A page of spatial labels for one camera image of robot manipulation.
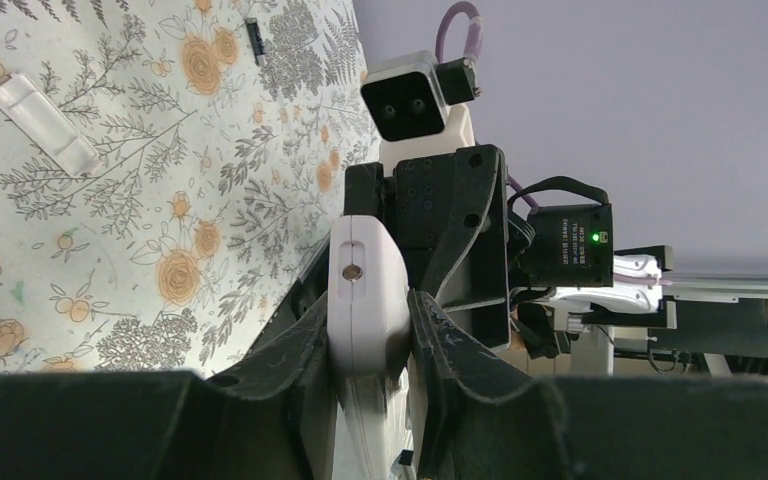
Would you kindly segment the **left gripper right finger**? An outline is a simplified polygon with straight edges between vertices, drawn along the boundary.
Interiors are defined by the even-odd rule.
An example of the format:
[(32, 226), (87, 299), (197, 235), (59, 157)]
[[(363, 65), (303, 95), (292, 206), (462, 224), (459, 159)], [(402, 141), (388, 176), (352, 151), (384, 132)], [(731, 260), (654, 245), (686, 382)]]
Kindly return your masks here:
[(422, 479), (768, 479), (767, 378), (532, 378), (407, 304)]

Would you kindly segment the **white battery cover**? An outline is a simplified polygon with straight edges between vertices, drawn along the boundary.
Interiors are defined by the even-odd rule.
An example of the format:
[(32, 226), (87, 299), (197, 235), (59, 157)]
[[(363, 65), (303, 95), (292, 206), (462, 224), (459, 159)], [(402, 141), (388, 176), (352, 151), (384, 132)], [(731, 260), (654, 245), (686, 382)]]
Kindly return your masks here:
[(90, 177), (102, 166), (87, 137), (26, 75), (0, 83), (0, 111), (69, 177)]

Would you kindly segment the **white AC remote control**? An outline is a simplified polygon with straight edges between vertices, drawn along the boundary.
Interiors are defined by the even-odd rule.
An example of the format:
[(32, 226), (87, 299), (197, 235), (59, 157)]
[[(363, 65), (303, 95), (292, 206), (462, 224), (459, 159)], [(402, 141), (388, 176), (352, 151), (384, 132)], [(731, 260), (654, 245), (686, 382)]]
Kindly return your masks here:
[(408, 291), (403, 257), (384, 224), (368, 215), (338, 218), (329, 246), (329, 362), (364, 479), (389, 478), (408, 438)]

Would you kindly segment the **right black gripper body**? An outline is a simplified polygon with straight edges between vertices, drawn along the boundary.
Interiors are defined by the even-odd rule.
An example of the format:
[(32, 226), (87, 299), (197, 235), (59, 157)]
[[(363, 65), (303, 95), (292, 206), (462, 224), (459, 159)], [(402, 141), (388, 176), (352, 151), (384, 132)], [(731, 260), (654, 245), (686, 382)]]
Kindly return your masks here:
[(451, 320), (491, 350), (510, 343), (507, 168), (494, 145), (347, 168), (344, 212), (385, 225), (409, 284), (430, 294)]

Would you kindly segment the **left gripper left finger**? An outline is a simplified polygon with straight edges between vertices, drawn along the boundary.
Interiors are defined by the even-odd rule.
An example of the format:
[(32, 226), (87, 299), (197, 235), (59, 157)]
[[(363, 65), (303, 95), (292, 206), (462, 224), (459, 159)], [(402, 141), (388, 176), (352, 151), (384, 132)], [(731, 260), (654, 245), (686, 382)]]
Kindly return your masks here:
[(0, 375), (0, 479), (328, 479), (327, 301), (221, 373)]

